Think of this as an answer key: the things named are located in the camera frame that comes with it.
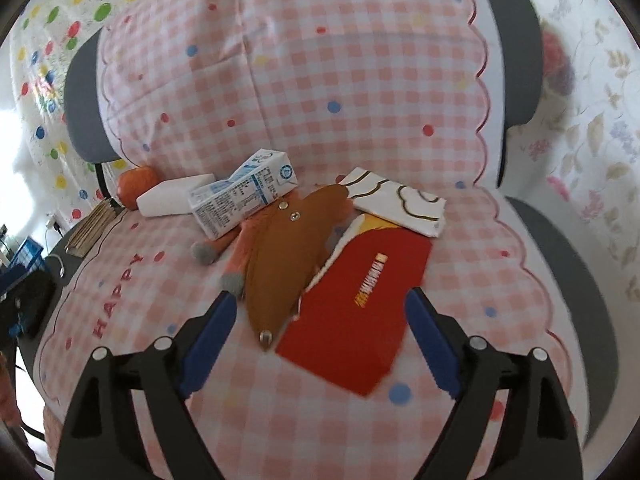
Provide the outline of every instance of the red envelope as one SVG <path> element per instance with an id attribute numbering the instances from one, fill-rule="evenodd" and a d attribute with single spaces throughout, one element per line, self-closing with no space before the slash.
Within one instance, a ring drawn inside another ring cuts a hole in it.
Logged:
<path id="1" fill-rule="evenodd" d="M 391 370 L 406 328 L 404 295 L 422 283 L 431 251 L 427 237 L 366 217 L 360 234 L 302 297 L 300 319 L 289 323 L 276 348 L 361 396 Z"/>

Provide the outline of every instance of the polka dot wall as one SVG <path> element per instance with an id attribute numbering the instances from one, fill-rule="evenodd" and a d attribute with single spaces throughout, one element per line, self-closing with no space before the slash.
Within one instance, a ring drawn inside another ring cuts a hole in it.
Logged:
<path id="1" fill-rule="evenodd" d="M 82 160 L 68 136 L 63 86 L 68 64 L 80 47 L 121 10 L 138 0 L 31 0 L 18 18 L 9 41 L 17 108 L 24 135 L 41 178 L 56 199 L 60 218 L 69 225 L 86 215 L 103 198 L 95 168 Z M 217 10 L 212 2 L 210 10 Z M 187 44 L 193 59 L 198 46 Z M 142 81 L 143 74 L 134 74 Z M 170 124 L 162 112 L 161 124 Z M 146 152 L 152 143 L 143 145 Z M 108 164 L 105 177 L 115 190 L 124 160 Z"/>

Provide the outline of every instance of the blue dot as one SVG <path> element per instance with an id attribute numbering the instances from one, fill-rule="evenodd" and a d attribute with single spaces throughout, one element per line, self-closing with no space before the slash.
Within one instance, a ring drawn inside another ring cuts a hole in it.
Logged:
<path id="1" fill-rule="evenodd" d="M 411 400 L 411 388 L 404 383 L 396 383 L 389 388 L 389 400 L 396 406 L 404 406 Z"/>
<path id="2" fill-rule="evenodd" d="M 337 114 L 342 109 L 342 105 L 338 101 L 329 101 L 326 109 L 329 110 L 332 114 Z"/>

